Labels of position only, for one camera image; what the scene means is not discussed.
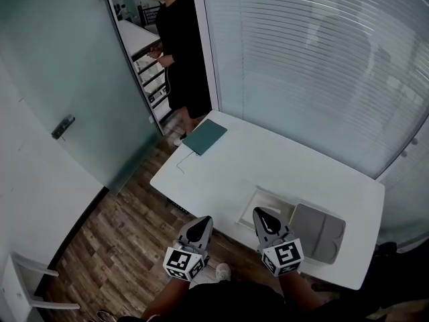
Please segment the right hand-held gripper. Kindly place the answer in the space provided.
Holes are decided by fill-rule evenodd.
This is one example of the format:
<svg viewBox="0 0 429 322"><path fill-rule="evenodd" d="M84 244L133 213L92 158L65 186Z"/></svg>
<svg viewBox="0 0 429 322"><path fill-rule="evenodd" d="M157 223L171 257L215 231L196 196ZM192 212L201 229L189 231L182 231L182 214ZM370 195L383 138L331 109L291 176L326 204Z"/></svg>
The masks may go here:
<svg viewBox="0 0 429 322"><path fill-rule="evenodd" d="M274 276L299 269L304 261L300 239L290 231L287 221L276 211L265 207L253 210L255 232L259 238L257 251L261 261Z"/></svg>

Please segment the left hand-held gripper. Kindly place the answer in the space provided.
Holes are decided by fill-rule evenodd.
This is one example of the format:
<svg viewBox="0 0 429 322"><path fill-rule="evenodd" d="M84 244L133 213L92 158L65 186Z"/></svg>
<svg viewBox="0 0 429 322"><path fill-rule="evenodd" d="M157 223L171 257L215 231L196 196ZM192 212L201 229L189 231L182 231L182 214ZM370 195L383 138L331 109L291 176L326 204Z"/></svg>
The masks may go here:
<svg viewBox="0 0 429 322"><path fill-rule="evenodd" d="M172 247L168 247L164 270L172 278L192 282L210 260L206 248L212 234L211 216L199 217L185 224Z"/></svg>

